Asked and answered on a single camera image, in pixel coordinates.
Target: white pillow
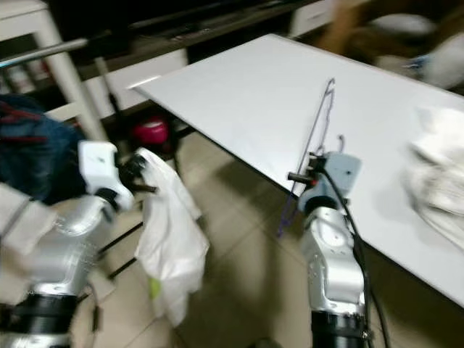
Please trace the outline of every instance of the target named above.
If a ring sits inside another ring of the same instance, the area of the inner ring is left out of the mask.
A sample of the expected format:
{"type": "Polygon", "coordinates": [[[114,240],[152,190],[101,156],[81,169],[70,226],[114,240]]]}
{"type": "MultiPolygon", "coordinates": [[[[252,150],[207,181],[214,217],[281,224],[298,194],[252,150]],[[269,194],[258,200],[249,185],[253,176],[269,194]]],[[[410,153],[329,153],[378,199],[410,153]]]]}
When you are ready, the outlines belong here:
{"type": "Polygon", "coordinates": [[[464,81],[464,33],[459,33],[436,47],[423,66],[423,81],[441,88],[451,88],[464,81]]]}
{"type": "Polygon", "coordinates": [[[435,31],[432,21],[418,14],[397,13],[377,18],[370,25],[391,35],[405,38],[421,38],[435,31]]]}

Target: black cable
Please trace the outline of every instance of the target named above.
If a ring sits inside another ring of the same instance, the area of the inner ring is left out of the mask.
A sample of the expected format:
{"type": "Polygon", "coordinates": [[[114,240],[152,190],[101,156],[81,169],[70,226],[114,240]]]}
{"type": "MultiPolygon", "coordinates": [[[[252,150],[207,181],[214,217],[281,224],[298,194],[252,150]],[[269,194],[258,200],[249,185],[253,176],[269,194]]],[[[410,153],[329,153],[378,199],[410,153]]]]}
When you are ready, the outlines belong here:
{"type": "Polygon", "coordinates": [[[385,348],[390,348],[390,334],[386,324],[385,313],[372,287],[370,288],[370,296],[372,297],[374,306],[376,306],[377,309],[378,319],[380,320],[380,327],[382,328],[382,337],[384,338],[384,346],[385,348]]]}
{"type": "MultiPolygon", "coordinates": [[[[335,191],[335,195],[340,201],[340,204],[342,205],[345,213],[347,214],[348,221],[350,225],[352,226],[353,232],[354,232],[354,240],[355,240],[355,245],[354,245],[354,251],[355,251],[355,257],[357,258],[357,261],[360,264],[361,271],[362,271],[362,276],[364,278],[364,303],[365,303],[365,322],[366,326],[369,329],[370,325],[370,296],[373,298],[374,306],[377,309],[378,316],[380,318],[380,324],[381,324],[381,329],[382,329],[382,336],[384,338],[384,343],[386,348],[390,348],[390,338],[389,338],[389,333],[388,329],[386,327],[386,320],[384,316],[384,311],[381,309],[380,303],[375,297],[373,293],[372,286],[370,285],[370,279],[368,275],[368,271],[366,269],[366,261],[365,261],[365,254],[364,254],[364,241],[361,238],[361,235],[358,232],[358,229],[355,224],[355,220],[353,219],[351,212],[348,209],[347,204],[345,203],[344,197],[341,194],[338,186],[335,184],[335,181],[333,178],[327,173],[325,168],[318,168],[319,172],[322,173],[327,181],[331,184],[332,189],[335,191]]],[[[369,348],[373,347],[373,343],[371,339],[368,339],[368,346],[369,348]]]]}
{"type": "Polygon", "coordinates": [[[86,342],[87,348],[94,348],[96,340],[96,332],[100,329],[101,308],[99,306],[99,299],[96,295],[95,287],[92,283],[88,282],[87,287],[90,288],[92,297],[94,298],[94,310],[92,312],[92,329],[90,339],[86,342]]]}

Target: white cloth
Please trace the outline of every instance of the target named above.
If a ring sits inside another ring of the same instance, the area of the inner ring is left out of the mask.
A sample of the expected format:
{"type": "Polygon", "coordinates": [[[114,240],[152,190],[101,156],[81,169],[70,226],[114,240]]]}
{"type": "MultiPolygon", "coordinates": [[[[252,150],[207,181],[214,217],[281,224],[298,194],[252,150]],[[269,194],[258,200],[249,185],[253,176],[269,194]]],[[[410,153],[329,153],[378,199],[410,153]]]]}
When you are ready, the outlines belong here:
{"type": "Polygon", "coordinates": [[[425,134],[412,143],[418,154],[407,174],[418,214],[464,249],[464,113],[422,109],[425,134]]]}
{"type": "Polygon", "coordinates": [[[408,13],[388,14],[372,20],[370,24],[388,34],[405,38],[421,38],[432,34],[436,29],[435,23],[429,19],[408,13]]]}
{"type": "Polygon", "coordinates": [[[423,81],[451,88],[464,81],[464,33],[448,38],[429,54],[423,66],[423,81]]]}
{"type": "Polygon", "coordinates": [[[409,58],[386,55],[377,57],[374,65],[398,75],[416,79],[417,72],[408,67],[410,65],[410,60],[409,58]]]}
{"type": "Polygon", "coordinates": [[[144,200],[144,230],[136,258],[159,281],[157,315],[166,315],[176,326],[186,315],[189,293],[201,287],[209,244],[196,224],[201,212],[177,173],[152,152],[137,152],[146,160],[144,181],[158,192],[144,200]]]}
{"type": "Polygon", "coordinates": [[[0,183],[0,235],[2,244],[22,255],[29,254],[39,239],[53,228],[57,213],[41,202],[29,202],[29,196],[0,183]],[[18,219],[3,236],[11,219],[18,219]]]}

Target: drawer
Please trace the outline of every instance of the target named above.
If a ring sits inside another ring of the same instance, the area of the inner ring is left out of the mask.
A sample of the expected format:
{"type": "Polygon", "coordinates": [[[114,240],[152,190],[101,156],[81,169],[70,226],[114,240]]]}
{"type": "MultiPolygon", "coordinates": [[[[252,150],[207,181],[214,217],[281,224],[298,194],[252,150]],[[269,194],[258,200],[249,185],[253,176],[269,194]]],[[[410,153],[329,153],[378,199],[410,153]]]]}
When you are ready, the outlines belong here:
{"type": "MultiPolygon", "coordinates": [[[[143,96],[128,89],[128,87],[143,80],[181,69],[186,65],[186,52],[180,49],[124,67],[123,69],[112,71],[108,74],[108,81],[119,101],[120,108],[124,110],[146,101],[143,96]]],[[[86,81],[86,86],[94,99],[100,116],[107,117],[112,115],[114,112],[111,104],[108,102],[107,91],[103,86],[102,79],[99,76],[91,78],[86,81]]]]}
{"type": "Polygon", "coordinates": [[[296,10],[290,24],[290,37],[300,36],[330,21],[328,0],[321,0],[296,10]]]}

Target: tile floor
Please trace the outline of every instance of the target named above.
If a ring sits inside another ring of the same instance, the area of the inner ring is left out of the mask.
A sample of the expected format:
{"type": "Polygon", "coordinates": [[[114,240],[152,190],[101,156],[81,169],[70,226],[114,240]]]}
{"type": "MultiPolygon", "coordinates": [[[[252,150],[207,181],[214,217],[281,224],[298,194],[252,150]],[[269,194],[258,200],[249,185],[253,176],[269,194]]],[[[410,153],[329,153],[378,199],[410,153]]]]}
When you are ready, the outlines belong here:
{"type": "MultiPolygon", "coordinates": [[[[211,242],[204,286],[191,298],[187,318],[169,333],[168,323],[154,319],[141,266],[131,266],[102,305],[96,347],[167,348],[175,342],[182,348],[245,348],[264,336],[284,348],[310,347],[306,267],[298,245],[301,218],[282,239],[275,237],[285,195],[195,133],[182,143],[180,164],[211,242]]],[[[115,235],[138,219],[137,211],[122,215],[115,235]]],[[[110,252],[110,267],[131,257],[137,238],[136,233],[110,252]]],[[[376,252],[369,251],[368,259],[393,348],[464,347],[463,309],[376,252]]],[[[75,320],[78,348],[84,347],[90,309],[86,300],[75,320]]],[[[382,347],[375,315],[373,330],[376,347],[382,347]]]]}

